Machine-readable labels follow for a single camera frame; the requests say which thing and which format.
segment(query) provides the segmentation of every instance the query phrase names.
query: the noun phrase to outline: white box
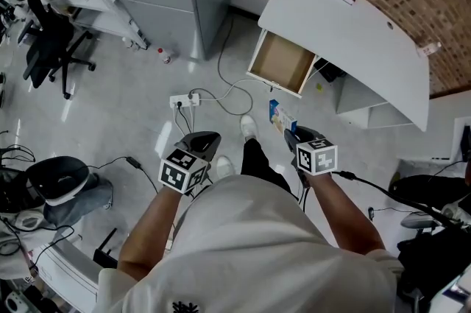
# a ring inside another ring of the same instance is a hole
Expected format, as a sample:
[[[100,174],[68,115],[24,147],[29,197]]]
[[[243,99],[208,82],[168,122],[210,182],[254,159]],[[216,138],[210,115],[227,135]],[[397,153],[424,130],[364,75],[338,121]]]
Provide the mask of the white box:
[[[184,194],[201,185],[208,162],[173,147],[160,162],[159,182]]]
[[[300,143],[296,147],[297,167],[310,175],[337,170],[337,146],[327,139]]]

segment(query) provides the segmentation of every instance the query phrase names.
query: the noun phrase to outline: open drawer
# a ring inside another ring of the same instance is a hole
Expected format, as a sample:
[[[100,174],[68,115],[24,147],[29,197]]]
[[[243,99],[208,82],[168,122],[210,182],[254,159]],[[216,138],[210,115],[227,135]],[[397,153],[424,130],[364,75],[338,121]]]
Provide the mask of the open drawer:
[[[262,29],[247,74],[301,98],[316,55]]]

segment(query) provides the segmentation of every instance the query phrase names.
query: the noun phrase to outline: black pants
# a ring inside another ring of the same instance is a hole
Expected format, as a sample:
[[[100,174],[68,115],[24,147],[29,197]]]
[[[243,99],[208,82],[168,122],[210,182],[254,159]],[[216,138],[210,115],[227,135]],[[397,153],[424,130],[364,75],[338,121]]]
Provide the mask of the black pants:
[[[268,158],[266,158],[265,153],[263,153],[260,143],[253,138],[246,141],[244,145],[244,159],[242,161],[241,174],[251,175],[274,183],[288,193],[291,193],[291,189],[285,178],[270,168]]]

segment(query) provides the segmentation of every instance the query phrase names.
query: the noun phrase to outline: small bottle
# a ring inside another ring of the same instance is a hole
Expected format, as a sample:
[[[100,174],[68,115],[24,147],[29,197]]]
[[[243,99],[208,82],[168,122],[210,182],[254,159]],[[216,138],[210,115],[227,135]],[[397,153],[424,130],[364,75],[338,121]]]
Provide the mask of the small bottle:
[[[427,46],[418,47],[417,52],[420,56],[428,56],[439,51],[441,47],[442,44],[440,42],[429,43]]]
[[[162,48],[157,49],[160,59],[162,59],[164,64],[169,64],[171,62],[170,55]]]

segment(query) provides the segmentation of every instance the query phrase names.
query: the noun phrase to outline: black office chair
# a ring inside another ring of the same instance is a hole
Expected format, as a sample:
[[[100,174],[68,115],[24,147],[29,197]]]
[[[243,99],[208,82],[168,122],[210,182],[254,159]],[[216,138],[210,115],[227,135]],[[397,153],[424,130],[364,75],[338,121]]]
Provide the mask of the black office chair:
[[[27,0],[29,8],[36,15],[42,29],[35,29],[34,21],[31,20],[18,37],[18,43],[21,42],[26,34],[35,35],[37,39],[30,46],[26,54],[28,66],[23,74],[27,80],[31,77],[32,86],[39,87],[46,76],[49,74],[49,80],[54,82],[56,72],[62,68],[62,91],[65,99],[70,99],[71,95],[67,92],[67,69],[72,63],[88,66],[89,71],[94,71],[95,63],[76,59],[72,54],[85,38],[91,39],[92,34],[83,32],[79,39],[70,46],[68,44],[74,37],[74,26],[69,22],[68,17],[55,13],[48,4],[48,10],[40,0]]]

